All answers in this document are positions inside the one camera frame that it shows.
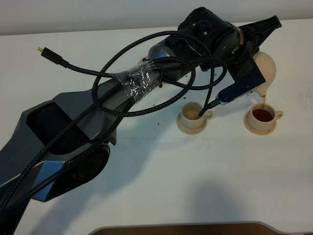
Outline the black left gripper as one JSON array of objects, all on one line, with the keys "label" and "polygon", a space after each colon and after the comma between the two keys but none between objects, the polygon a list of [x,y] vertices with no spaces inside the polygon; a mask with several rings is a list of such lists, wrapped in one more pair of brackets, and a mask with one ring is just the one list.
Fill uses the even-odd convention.
[{"label": "black left gripper", "polygon": [[226,63],[234,63],[235,61],[241,60],[248,52],[251,52],[252,55],[256,54],[259,51],[260,45],[269,35],[274,30],[281,27],[282,25],[276,15],[266,20],[236,27],[240,42],[234,47],[232,52],[226,56],[224,61]]}]

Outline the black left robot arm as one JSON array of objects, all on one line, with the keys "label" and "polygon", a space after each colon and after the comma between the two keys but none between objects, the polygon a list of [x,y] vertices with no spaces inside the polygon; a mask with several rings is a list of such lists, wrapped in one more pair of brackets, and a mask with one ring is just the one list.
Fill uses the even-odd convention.
[{"label": "black left robot arm", "polygon": [[207,90],[229,73],[234,83],[207,98],[197,117],[268,86],[260,45],[276,16],[235,26],[193,10],[176,31],[157,32],[119,51],[100,71],[72,65],[48,48],[41,56],[95,77],[90,90],[61,93],[24,111],[0,152],[0,232],[15,232],[31,199],[46,202],[95,178],[106,166],[123,118],[164,109],[188,91]]}]

